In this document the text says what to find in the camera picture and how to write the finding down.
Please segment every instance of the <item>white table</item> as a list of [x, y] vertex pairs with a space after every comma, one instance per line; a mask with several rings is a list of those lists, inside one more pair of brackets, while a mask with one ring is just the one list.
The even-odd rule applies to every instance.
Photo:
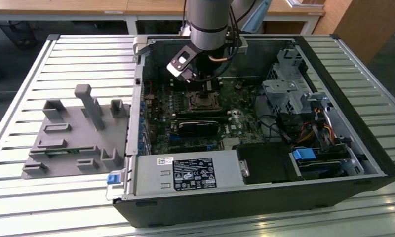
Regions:
[[[306, 36], [306, 40], [395, 162], [395, 99], [341, 40], [329, 36]], [[395, 233], [395, 182], [331, 208], [135, 229], [106, 200], [106, 174], [21, 180], [47, 99], [77, 106], [82, 102], [73, 88], [90, 83], [100, 104], [116, 98], [131, 102], [132, 41], [127, 35], [61, 36], [47, 41], [0, 123], [0, 236], [351, 237]], [[322, 91], [317, 75], [310, 73], [310, 77]]]

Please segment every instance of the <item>warning label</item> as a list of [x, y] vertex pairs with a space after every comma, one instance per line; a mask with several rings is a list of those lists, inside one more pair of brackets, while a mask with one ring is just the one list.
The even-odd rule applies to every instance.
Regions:
[[212, 158], [172, 161], [176, 191], [216, 188]]

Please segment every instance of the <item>wooden cabinet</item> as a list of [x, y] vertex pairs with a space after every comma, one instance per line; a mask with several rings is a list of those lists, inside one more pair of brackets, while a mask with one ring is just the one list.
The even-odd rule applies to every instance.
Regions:
[[337, 34], [365, 64], [395, 32], [395, 0], [326, 0], [314, 34]]

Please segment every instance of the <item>slotted metal platform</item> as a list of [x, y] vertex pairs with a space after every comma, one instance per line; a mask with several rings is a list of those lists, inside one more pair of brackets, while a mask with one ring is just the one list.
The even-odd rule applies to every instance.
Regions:
[[[341, 40], [329, 36], [306, 40], [395, 162], [395, 99]], [[73, 89], [88, 83], [102, 105], [112, 99], [131, 103], [132, 42], [134, 36], [127, 35], [61, 36], [47, 41], [0, 124], [0, 236], [395, 235], [395, 182], [331, 208], [135, 229], [106, 199], [106, 174], [21, 180], [47, 99], [80, 106]], [[310, 75], [322, 91], [317, 75]]]

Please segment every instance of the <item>blue latch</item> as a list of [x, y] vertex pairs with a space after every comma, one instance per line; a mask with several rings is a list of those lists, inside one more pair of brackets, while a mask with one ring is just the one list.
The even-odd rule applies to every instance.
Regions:
[[122, 174], [110, 174], [107, 177], [107, 184], [120, 184], [122, 183]]
[[297, 149], [293, 152], [293, 155], [295, 156], [295, 159], [317, 159], [317, 155], [315, 152], [311, 148], [302, 148], [302, 149]]

